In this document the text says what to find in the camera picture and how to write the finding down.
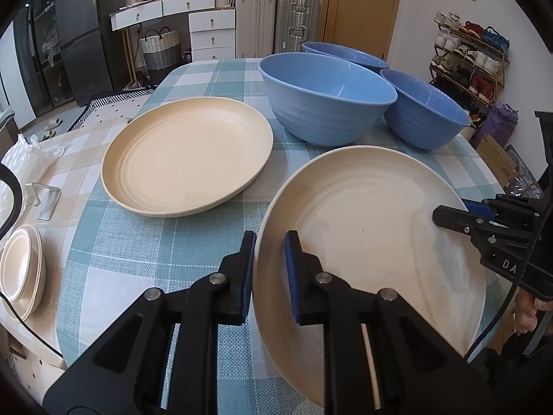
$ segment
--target checkered tablecloth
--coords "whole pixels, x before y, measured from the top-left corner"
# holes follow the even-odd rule
[[[59,187],[62,196],[50,220],[37,220],[37,209],[29,205],[18,224],[31,223],[38,228],[46,264],[44,296],[36,312],[27,319],[27,324],[58,350],[60,345],[55,332],[56,308],[69,247],[82,210],[100,174],[103,155],[125,124],[126,120],[122,119],[108,120],[107,123],[56,135],[40,143],[47,151],[59,146],[65,148],[63,156],[39,180],[41,184]],[[6,313],[3,304],[0,304],[0,323],[42,360],[54,366],[63,365],[62,360]]]
[[[207,61],[182,66],[161,83],[142,112],[188,96],[238,99],[267,117],[274,133],[269,161],[251,186],[206,212],[179,219],[154,219],[110,200],[96,182],[67,258],[57,313],[57,335],[72,363],[148,287],[173,292],[217,270],[223,256],[238,251],[244,230],[258,231],[269,202],[299,167],[326,151],[288,134],[265,96],[258,59]],[[501,188],[463,137],[423,152],[403,144],[381,121],[359,144],[380,145],[419,159],[463,198],[494,197]],[[502,298],[488,274],[485,324]],[[267,357],[250,311],[242,327],[221,326],[218,398],[222,414],[320,413],[279,376]]]

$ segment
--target door frame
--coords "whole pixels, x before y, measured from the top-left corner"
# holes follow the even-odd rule
[[[319,30],[317,32],[317,41],[323,42],[325,37],[326,19],[328,16],[328,3],[330,0],[322,0],[321,17],[319,18]],[[394,34],[395,20],[397,18],[397,9],[399,8],[399,0],[395,0],[394,12],[392,14],[392,22],[390,23],[390,30],[388,31],[388,38],[386,39],[386,47],[384,49],[384,60],[388,58],[388,51],[392,42],[392,35]]]

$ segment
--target blue bowl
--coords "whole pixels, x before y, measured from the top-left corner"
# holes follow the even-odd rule
[[[276,119],[321,147],[356,141],[397,100],[384,78],[336,57],[280,53],[259,62],[259,71]]]
[[[443,147],[471,121],[450,97],[410,74],[381,70],[397,90],[397,102],[385,113],[388,126],[416,147],[433,150]]]
[[[365,53],[364,51],[343,47],[342,45],[326,44],[324,42],[304,42],[303,51],[306,53],[339,57],[340,59],[362,65],[375,73],[388,68],[388,64],[382,59]]]

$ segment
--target basket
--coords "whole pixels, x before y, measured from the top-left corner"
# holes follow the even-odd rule
[[[140,39],[140,48],[144,54],[146,68],[152,84],[158,85],[174,69],[182,65],[182,52],[180,51],[179,30],[169,30],[164,26],[161,30],[148,30],[157,33],[156,36]]]

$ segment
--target purple bag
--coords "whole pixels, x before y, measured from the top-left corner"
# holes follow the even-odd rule
[[[502,104],[501,106],[494,105],[484,123],[480,125],[479,130],[476,131],[476,134],[471,139],[470,144],[472,148],[476,150],[486,134],[491,135],[499,146],[504,148],[507,140],[509,140],[509,137],[511,137],[511,134],[515,130],[517,122],[518,114],[511,106],[508,104]]]

